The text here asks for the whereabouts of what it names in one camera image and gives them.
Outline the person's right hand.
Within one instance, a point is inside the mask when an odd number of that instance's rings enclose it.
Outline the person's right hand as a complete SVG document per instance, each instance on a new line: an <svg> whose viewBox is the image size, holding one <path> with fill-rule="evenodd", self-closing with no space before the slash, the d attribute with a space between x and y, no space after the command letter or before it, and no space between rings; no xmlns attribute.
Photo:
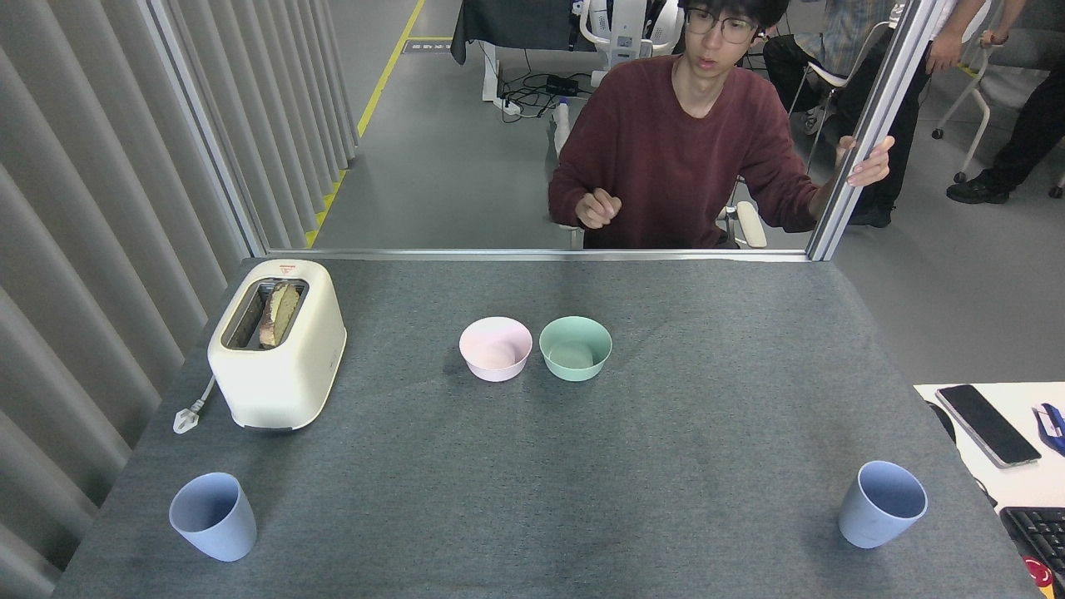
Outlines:
<svg viewBox="0 0 1065 599"><path fill-rule="evenodd" d="M575 216L586 229L601 229L610 224L622 208L622 200L601 187L583 195L576 204Z"/></svg>

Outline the person's left hand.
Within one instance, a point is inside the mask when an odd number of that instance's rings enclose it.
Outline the person's left hand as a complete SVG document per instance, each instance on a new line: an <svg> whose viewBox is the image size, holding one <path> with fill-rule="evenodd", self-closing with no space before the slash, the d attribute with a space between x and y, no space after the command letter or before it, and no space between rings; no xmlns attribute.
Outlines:
<svg viewBox="0 0 1065 599"><path fill-rule="evenodd" d="M890 134L882 139L866 159L848 169L842 166L845 153L856 147L856 140L854 136L840 137L835 148L834 176L840 178L846 175L845 180L850 187L867 187L882 181L889 174L889 151L894 147L894 141Z"/></svg>

